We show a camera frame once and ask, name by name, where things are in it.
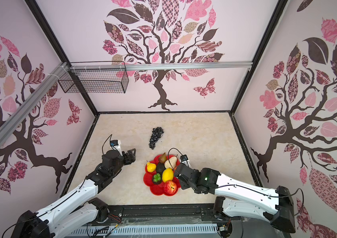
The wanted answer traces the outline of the small yellow fruit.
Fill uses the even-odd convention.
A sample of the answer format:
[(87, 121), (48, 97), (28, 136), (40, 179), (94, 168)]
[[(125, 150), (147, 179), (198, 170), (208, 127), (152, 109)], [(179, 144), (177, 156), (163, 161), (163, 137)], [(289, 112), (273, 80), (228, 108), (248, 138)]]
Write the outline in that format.
[(156, 164), (148, 162), (146, 165), (146, 171), (153, 173), (156, 170)]

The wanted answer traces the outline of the cream pear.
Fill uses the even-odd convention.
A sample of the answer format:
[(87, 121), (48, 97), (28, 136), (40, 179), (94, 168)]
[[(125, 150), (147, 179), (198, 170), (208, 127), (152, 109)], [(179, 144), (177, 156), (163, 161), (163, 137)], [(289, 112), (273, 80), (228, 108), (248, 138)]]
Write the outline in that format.
[(167, 159), (164, 163), (166, 169), (175, 169), (177, 163), (177, 157), (173, 156)]

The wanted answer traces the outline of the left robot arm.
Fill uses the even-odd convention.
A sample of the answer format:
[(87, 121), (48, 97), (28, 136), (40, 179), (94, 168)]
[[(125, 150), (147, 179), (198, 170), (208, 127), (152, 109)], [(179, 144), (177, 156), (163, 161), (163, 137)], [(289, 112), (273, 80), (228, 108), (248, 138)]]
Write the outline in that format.
[(136, 150), (109, 150), (102, 162), (80, 185), (50, 205), (26, 211), (12, 225), (13, 238), (64, 238), (92, 221), (103, 222), (109, 216), (108, 205), (97, 195), (109, 186), (124, 165), (136, 160)]

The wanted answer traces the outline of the black grape bunch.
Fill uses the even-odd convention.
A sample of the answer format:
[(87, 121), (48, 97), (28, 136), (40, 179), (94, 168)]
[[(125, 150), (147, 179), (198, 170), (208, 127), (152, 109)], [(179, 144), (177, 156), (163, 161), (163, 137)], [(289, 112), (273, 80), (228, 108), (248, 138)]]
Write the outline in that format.
[(162, 127), (157, 127), (152, 129), (152, 134), (149, 139), (149, 147), (154, 150), (156, 143), (161, 139), (164, 134), (164, 130)]

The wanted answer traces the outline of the brown round fruit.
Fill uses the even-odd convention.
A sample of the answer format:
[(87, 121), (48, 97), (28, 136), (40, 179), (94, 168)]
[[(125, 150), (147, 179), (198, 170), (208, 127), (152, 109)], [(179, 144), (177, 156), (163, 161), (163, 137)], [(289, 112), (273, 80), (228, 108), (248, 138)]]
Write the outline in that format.
[(158, 162), (164, 164), (167, 161), (167, 155), (166, 153), (163, 153), (162, 155), (159, 156)]

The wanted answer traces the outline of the yellow lemon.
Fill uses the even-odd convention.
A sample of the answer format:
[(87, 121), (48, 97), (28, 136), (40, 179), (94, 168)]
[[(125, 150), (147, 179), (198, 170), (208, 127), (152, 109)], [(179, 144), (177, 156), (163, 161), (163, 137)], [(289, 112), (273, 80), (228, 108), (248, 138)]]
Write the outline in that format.
[(171, 181), (174, 178), (174, 172), (171, 168), (167, 168), (162, 173), (162, 181), (167, 182)]

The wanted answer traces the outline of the dark avocado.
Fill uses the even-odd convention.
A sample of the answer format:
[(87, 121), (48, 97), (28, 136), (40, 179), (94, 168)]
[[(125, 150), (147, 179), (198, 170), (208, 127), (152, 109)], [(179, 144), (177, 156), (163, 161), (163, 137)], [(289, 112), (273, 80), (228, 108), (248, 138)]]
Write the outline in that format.
[(163, 163), (158, 163), (157, 165), (156, 165), (156, 169), (155, 169), (155, 172), (157, 173), (157, 174), (160, 174), (160, 175), (162, 175), (163, 174), (163, 172), (165, 171), (165, 165), (163, 164)]

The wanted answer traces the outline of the red flower-shaped bowl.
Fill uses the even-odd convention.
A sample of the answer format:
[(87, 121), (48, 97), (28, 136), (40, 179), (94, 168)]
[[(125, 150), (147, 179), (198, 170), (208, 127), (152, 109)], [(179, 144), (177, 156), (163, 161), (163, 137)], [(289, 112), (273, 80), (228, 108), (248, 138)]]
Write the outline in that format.
[[(161, 154), (157, 155), (152, 161), (149, 161), (149, 162), (150, 162), (150, 163), (154, 163), (154, 164), (157, 165), (157, 164), (159, 163), (159, 162), (158, 162), (158, 158), (159, 158), (160, 155), (161, 155)], [(177, 160), (175, 169), (177, 168), (178, 165), (179, 165), (179, 160)], [(165, 194), (163, 193), (163, 186), (164, 186), (164, 183), (165, 183), (165, 182), (162, 181), (162, 183), (159, 184), (159, 185), (154, 185), (154, 184), (152, 183), (152, 177), (153, 177), (153, 175), (155, 175), (155, 174), (156, 174), (155, 171), (154, 171), (153, 173), (147, 172), (147, 171), (146, 171), (146, 165), (145, 165), (145, 174), (144, 174), (144, 177), (143, 177), (143, 182), (144, 182), (144, 184), (145, 184), (146, 186), (148, 186), (148, 187), (150, 188), (150, 192), (151, 192), (153, 195), (155, 195), (155, 196), (165, 195)], [(179, 189), (181, 188), (180, 183), (179, 183), (179, 180), (178, 180), (177, 178), (174, 177), (174, 178), (173, 178), (173, 181), (177, 184), (177, 188), (178, 188), (177, 193), (178, 193)]]

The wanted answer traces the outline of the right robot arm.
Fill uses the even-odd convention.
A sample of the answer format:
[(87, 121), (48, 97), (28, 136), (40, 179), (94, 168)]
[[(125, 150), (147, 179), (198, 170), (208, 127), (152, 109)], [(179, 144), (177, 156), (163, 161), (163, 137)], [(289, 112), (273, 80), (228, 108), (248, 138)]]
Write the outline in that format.
[(276, 189), (259, 187), (210, 168), (199, 171), (185, 163), (176, 167), (174, 176), (179, 179), (182, 189), (216, 195), (216, 211), (224, 216), (259, 219), (279, 231), (296, 232), (293, 193), (284, 186)]

